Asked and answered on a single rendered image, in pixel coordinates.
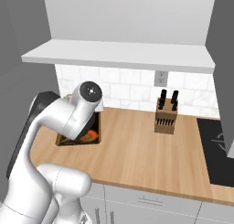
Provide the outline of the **grey tall cabinet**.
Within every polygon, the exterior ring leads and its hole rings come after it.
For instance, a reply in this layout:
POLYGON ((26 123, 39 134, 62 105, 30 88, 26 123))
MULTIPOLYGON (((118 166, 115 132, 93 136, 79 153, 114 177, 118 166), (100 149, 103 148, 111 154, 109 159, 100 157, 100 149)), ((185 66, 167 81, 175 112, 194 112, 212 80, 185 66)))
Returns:
POLYGON ((21 59, 50 39, 45 0, 0 0, 0 199, 31 102, 42 91, 59 93, 53 65, 21 59))

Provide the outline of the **wooden knife block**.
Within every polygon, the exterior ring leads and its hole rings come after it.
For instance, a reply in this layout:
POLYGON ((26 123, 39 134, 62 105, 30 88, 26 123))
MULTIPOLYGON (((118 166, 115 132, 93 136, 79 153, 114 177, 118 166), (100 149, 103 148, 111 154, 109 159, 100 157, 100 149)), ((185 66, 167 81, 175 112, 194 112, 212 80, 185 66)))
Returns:
POLYGON ((170 99, 165 99, 162 110, 156 105, 154 118, 154 131, 156 133, 173 134, 176 125, 177 111, 173 111, 173 103, 170 99))

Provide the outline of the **grey cupboard door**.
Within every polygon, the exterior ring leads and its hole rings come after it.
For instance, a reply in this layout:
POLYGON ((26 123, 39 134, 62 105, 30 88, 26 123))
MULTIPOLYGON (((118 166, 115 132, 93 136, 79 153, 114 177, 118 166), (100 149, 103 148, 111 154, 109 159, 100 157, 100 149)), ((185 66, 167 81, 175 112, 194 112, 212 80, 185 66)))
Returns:
POLYGON ((92 224, 97 224, 95 217, 95 208, 100 209, 101 224, 106 224, 106 212, 105 212, 104 200, 93 197, 83 197, 80 200, 80 203, 84 211, 89 215, 90 219, 92 220, 92 224))
POLYGON ((196 218, 167 211, 136 207, 117 202, 106 202, 108 224, 114 211, 114 224, 195 224, 196 218))

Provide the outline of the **black hob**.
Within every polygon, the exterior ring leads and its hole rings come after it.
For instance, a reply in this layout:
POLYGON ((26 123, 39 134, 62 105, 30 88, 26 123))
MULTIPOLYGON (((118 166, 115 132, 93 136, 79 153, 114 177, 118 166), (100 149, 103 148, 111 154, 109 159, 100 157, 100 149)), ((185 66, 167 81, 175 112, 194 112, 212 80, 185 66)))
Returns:
POLYGON ((234 187, 234 159, 227 157, 221 121, 197 118, 197 126, 210 183, 234 187))

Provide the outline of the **grey drawer front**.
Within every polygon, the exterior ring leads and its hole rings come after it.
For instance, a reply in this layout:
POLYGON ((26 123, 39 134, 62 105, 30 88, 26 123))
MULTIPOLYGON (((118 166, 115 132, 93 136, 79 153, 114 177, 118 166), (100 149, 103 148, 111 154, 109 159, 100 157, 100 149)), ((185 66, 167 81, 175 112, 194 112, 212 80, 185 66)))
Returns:
POLYGON ((203 202, 197 218, 234 224, 234 207, 203 202))
POLYGON ((176 214, 195 217, 201 205, 200 201, 181 198, 181 197, 170 197, 166 195, 160 195, 160 194, 144 192, 129 188, 122 188, 122 187, 112 187, 112 186, 104 186, 104 187, 105 187, 105 196, 108 201, 114 201, 117 203, 123 203, 137 207, 158 209, 163 211, 169 211, 176 214), (149 203, 138 202, 138 197, 145 197, 149 199, 158 198, 159 201, 163 202, 163 205, 157 205, 154 202, 149 202, 149 203))

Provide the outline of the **grey range hood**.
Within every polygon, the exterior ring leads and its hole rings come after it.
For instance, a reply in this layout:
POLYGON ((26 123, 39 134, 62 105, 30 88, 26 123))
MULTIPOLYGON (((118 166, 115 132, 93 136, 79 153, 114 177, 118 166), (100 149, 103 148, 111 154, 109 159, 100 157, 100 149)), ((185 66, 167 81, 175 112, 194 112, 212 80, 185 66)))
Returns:
POLYGON ((226 155, 234 159, 234 0, 215 0, 206 48, 213 73, 226 155))

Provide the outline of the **white wall shelf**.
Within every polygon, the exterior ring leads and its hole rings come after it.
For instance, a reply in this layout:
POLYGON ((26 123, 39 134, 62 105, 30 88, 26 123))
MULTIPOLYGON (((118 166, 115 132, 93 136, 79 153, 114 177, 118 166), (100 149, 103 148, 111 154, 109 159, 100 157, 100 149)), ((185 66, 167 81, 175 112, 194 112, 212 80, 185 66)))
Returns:
POLYGON ((24 62, 212 74, 205 46, 51 39, 22 56, 24 62))

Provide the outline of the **grey wall outlet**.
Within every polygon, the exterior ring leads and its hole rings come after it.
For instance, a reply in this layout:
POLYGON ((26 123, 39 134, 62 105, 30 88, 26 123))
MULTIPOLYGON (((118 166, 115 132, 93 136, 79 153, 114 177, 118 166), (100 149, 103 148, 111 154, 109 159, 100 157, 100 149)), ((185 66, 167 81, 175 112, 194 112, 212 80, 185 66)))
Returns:
POLYGON ((167 85, 168 72, 157 70, 154 74, 155 87, 165 87, 167 85))

